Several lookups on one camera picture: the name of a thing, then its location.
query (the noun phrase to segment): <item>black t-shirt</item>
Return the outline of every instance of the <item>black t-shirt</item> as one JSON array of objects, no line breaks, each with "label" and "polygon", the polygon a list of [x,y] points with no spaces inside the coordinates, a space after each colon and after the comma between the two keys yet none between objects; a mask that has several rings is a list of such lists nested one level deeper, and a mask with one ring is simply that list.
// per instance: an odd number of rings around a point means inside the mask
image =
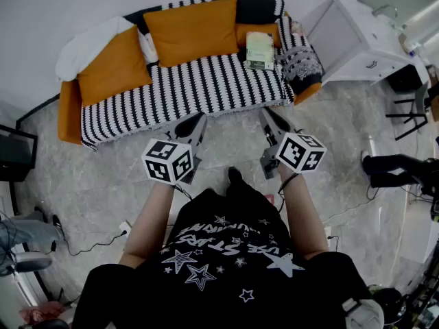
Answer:
[{"label": "black t-shirt", "polygon": [[306,261],[265,198],[243,203],[205,191],[183,207],[155,257],[137,269],[90,272],[73,328],[109,321],[117,328],[344,328],[342,302],[351,297],[370,294],[348,256],[328,252]]}]

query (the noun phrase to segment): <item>chair leg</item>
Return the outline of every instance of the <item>chair leg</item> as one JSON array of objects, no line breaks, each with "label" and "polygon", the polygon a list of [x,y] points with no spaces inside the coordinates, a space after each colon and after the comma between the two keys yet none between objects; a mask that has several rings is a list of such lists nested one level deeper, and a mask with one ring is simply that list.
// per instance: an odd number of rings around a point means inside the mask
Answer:
[{"label": "chair leg", "polygon": [[406,137],[407,135],[413,133],[414,131],[418,130],[419,128],[423,127],[424,125],[426,125],[428,123],[427,117],[425,117],[425,120],[421,123],[418,124],[417,126],[413,127],[411,130],[406,131],[404,134],[397,136],[395,138],[396,141],[398,141],[399,139],[402,139],[404,137]]},{"label": "chair leg", "polygon": [[405,117],[424,117],[423,114],[417,114],[417,113],[395,113],[395,114],[387,114],[387,118],[405,118]]},{"label": "chair leg", "polygon": [[394,103],[406,103],[406,102],[413,102],[414,99],[408,99],[408,100],[398,100],[398,101],[393,101]]}]

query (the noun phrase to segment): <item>white nightstand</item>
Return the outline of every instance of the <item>white nightstand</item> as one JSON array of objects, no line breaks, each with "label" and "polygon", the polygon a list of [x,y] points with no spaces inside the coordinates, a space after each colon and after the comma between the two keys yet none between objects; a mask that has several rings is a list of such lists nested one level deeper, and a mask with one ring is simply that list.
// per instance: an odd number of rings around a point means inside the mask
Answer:
[{"label": "white nightstand", "polygon": [[386,16],[355,0],[331,0],[329,9],[313,27],[308,40],[325,74],[334,80],[379,80],[414,60],[402,50],[398,32]]}]

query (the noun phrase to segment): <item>book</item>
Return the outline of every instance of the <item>book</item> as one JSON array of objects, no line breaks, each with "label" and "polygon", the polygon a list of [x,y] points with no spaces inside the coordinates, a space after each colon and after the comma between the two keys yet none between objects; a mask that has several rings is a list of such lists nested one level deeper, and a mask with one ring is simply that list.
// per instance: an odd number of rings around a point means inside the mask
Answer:
[{"label": "book", "polygon": [[261,32],[247,33],[247,60],[249,69],[274,70],[273,35]]}]

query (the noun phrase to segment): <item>gray tile floor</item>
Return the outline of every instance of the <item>gray tile floor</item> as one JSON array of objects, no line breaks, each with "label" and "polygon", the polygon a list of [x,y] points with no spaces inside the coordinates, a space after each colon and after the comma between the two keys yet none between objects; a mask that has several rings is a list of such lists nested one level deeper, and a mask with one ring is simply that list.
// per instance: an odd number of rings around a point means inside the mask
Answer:
[{"label": "gray tile floor", "polygon": [[[405,192],[381,189],[366,204],[368,179],[360,167],[360,151],[374,146],[377,154],[403,152],[422,159],[432,157],[432,134],[428,127],[396,142],[394,133],[403,125],[385,117],[394,93],[385,82],[334,82],[299,106],[277,108],[296,127],[316,135],[328,152],[318,172],[305,176],[320,217],[332,234],[340,236],[339,251],[354,260],[367,284],[392,284],[405,291],[419,273],[420,265],[396,253],[403,225]],[[107,243],[120,233],[119,224],[134,223],[152,183],[147,180],[140,155],[151,138],[165,138],[160,131],[139,132],[98,152],[59,141],[58,102],[38,111],[22,123],[22,130],[38,135],[36,168],[23,183],[16,184],[21,213],[38,204],[57,214],[64,226],[72,253],[96,242]],[[268,146],[261,131],[257,110],[210,118],[200,149],[203,159],[193,184],[184,185],[192,195],[206,187],[218,193],[226,188],[226,169],[235,165],[244,179],[264,194],[276,194],[279,179],[265,180],[259,158]],[[187,198],[176,192],[169,223],[172,224]],[[276,196],[275,204],[280,206]],[[286,220],[285,208],[281,212]],[[71,257],[65,245],[52,254],[53,265],[42,271],[49,288],[66,296],[80,293],[89,271],[104,263],[115,263],[123,250],[123,238],[111,246]],[[42,247],[48,250],[50,245]]]}]

